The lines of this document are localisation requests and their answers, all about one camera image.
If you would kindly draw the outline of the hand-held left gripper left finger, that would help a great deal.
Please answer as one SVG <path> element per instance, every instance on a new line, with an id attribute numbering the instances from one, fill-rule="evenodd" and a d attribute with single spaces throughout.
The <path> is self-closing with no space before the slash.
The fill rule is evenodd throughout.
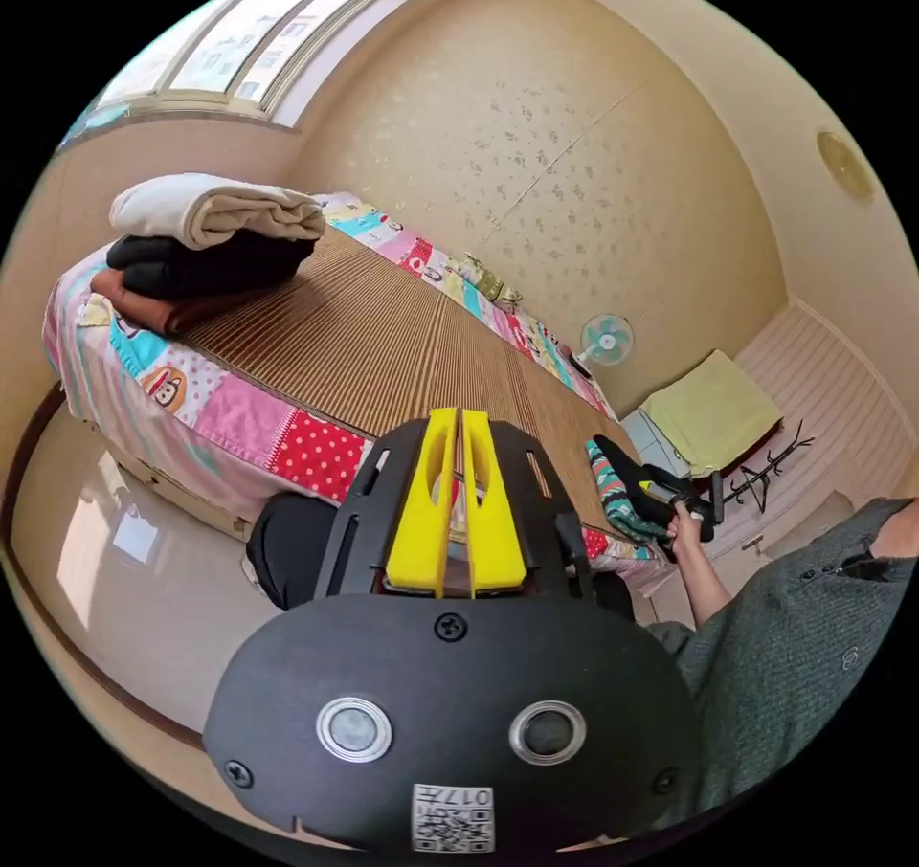
<path id="1" fill-rule="evenodd" d="M 442 592 L 453 507 L 458 410 L 433 410 L 420 430 L 386 564 L 397 590 Z"/>

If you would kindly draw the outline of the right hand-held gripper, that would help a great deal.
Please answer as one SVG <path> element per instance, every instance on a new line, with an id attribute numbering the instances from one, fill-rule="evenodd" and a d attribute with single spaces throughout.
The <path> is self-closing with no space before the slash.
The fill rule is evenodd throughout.
<path id="1" fill-rule="evenodd" d="M 701 497 L 691 479 L 677 478 L 657 466 L 632 461 L 622 466 L 622 479 L 626 499 L 632 507 L 627 532 L 635 540 L 656 545 L 669 562 L 675 563 L 666 530 L 678 501 L 683 501 L 687 510 L 702 521 L 702 542 L 713 539 L 718 504 Z"/>

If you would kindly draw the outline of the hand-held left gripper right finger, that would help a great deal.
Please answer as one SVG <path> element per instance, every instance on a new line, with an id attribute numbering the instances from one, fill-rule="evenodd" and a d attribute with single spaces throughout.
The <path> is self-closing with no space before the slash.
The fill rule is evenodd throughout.
<path id="1" fill-rule="evenodd" d="M 464 409 L 460 415 L 470 588 L 518 590 L 527 569 L 491 423 L 483 411 Z"/>

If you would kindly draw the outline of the person's right hand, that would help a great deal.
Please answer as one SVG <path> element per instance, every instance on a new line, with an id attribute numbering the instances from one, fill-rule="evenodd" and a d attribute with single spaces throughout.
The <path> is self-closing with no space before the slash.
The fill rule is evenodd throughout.
<path id="1" fill-rule="evenodd" d="M 690 513 L 683 501 L 674 504 L 667 531 L 671 550 L 679 565 L 706 559 L 701 540 L 701 520 Z"/>

